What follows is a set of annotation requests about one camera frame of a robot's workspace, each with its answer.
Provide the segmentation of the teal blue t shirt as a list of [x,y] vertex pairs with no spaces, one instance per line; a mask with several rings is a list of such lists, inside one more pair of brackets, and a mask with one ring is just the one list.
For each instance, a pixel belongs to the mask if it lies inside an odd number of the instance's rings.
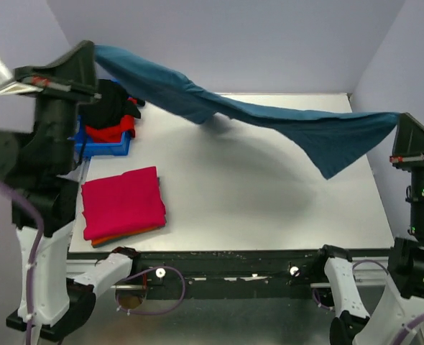
[[398,112],[333,113],[245,103],[207,91],[186,75],[120,47],[97,45],[95,61],[131,95],[194,124],[223,114],[279,132],[304,151],[325,179],[376,147],[400,117]]

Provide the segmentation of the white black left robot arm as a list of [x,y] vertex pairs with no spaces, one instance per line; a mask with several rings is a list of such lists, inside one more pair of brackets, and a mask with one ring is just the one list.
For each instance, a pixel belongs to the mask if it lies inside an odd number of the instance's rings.
[[135,283],[136,252],[118,248],[83,274],[67,276],[70,235],[79,184],[75,168],[79,104],[99,99],[94,44],[84,40],[44,66],[13,70],[0,59],[0,96],[34,99],[30,132],[0,130],[0,194],[11,200],[11,219],[22,255],[22,297],[6,320],[26,344],[60,342],[90,318],[112,285]]

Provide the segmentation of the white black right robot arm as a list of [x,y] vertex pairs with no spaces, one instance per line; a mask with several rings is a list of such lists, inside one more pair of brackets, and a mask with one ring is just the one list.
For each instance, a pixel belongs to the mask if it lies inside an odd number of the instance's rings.
[[334,246],[322,248],[322,258],[312,267],[332,292],[331,344],[409,344],[424,323],[424,126],[410,114],[398,120],[390,163],[411,174],[405,198],[411,237],[395,238],[384,291],[373,313],[362,304],[349,253]]

